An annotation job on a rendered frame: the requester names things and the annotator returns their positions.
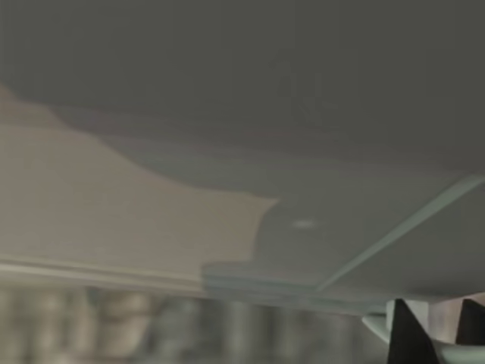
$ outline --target diagonal line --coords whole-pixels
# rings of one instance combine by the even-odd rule
[[[328,279],[319,283],[314,291],[320,293],[326,290],[329,286],[338,281],[341,277],[348,274],[353,269],[360,266],[360,264],[366,262],[381,250],[395,243],[399,238],[406,235],[409,231],[416,228],[418,225],[425,222],[428,218],[431,218],[445,207],[451,205],[455,201],[459,200],[462,196],[471,192],[481,184],[485,183],[485,177],[471,175],[462,178],[451,187],[444,190],[437,197],[432,199],[428,204],[416,211],[413,215],[409,216],[395,228],[393,228],[384,237],[378,240],[375,244],[364,250],[357,255],[350,262],[346,263],[342,268],[338,269]]]

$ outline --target blurry background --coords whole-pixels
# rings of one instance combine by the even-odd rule
[[[355,316],[152,293],[0,288],[0,363],[362,363],[386,348]]]

